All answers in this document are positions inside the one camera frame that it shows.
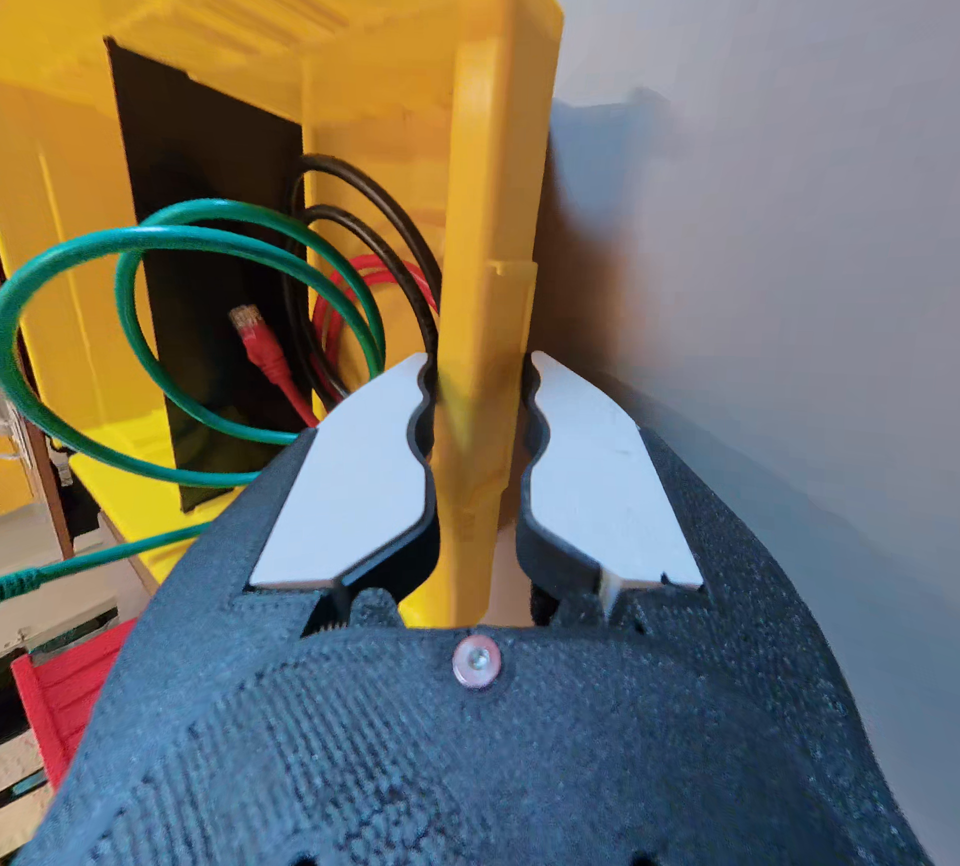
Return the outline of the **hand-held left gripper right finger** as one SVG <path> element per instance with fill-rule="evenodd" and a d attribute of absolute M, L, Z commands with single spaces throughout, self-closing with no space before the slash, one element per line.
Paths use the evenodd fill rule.
<path fill-rule="evenodd" d="M 532 604 L 592 597 L 609 618 L 622 596 L 699 591 L 704 575 L 642 436 L 606 392 L 546 352 L 524 364 L 529 464 L 515 551 Z"/>

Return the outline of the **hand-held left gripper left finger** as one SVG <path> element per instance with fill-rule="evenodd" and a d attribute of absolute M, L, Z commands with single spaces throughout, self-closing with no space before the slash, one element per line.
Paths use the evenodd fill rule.
<path fill-rule="evenodd" d="M 399 605 L 426 582 L 440 552 L 434 372 L 426 353 L 402 360 L 308 435 L 289 477 L 254 484 L 251 611 L 318 601 L 345 621 L 367 590 Z"/>

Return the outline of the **red plastic bin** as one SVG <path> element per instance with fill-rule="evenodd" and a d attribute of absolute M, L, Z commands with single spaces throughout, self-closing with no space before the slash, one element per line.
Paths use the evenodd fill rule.
<path fill-rule="evenodd" d="M 127 620 L 44 662 L 38 653 L 13 660 L 11 674 L 54 791 L 66 778 L 103 685 L 137 623 Z"/>

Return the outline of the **yellow plastic bin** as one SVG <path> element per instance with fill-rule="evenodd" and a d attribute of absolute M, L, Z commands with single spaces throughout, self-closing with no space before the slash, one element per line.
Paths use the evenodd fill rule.
<path fill-rule="evenodd" d="M 129 540 L 237 500 L 435 362 L 439 552 L 491 597 L 556 0 L 2 0 L 2 390 Z"/>

